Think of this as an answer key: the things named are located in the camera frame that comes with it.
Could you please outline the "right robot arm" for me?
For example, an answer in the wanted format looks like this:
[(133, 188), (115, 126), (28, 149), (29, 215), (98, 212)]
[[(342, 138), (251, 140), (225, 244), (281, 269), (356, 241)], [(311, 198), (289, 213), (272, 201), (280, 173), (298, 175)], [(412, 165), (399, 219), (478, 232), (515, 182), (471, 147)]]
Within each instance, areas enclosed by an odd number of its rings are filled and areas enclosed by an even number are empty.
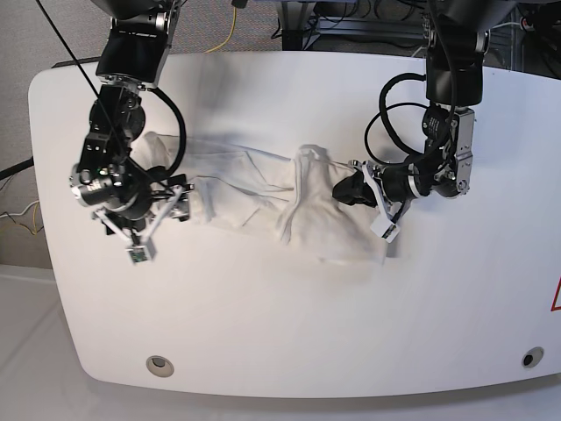
[[(179, 1), (98, 1), (111, 17), (110, 34), (96, 68), (102, 86), (89, 113), (89, 132), (70, 177), (70, 188), (84, 206), (94, 208), (108, 233), (137, 251), (189, 186), (178, 169), (187, 148), (186, 125), (173, 100), (158, 86), (181, 12)], [(175, 115), (179, 150), (167, 166), (145, 169), (131, 156), (144, 131), (141, 92), (152, 92)]]

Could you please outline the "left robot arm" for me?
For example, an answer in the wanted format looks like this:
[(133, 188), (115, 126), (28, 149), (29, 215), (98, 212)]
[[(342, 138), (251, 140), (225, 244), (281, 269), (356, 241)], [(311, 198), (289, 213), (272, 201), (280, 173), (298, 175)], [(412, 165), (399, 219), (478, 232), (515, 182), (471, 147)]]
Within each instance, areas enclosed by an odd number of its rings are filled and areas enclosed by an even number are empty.
[[(340, 203), (376, 208), (385, 212), (398, 204), (389, 216), (397, 225), (415, 199), (436, 192), (446, 198), (467, 193), (471, 176), (473, 106), (483, 97), (483, 61), (490, 44), (490, 31), (514, 9), (514, 1), (449, 1), (440, 6), (427, 3), (424, 19), (427, 40), (424, 74), (403, 73), (381, 89), (380, 121), (394, 145), (406, 157), (391, 163), (372, 155), (369, 161), (354, 163), (356, 169), (332, 190)], [(425, 82), (428, 105), (422, 121), (424, 149), (408, 146), (394, 129), (387, 103), (390, 90), (400, 82)]]

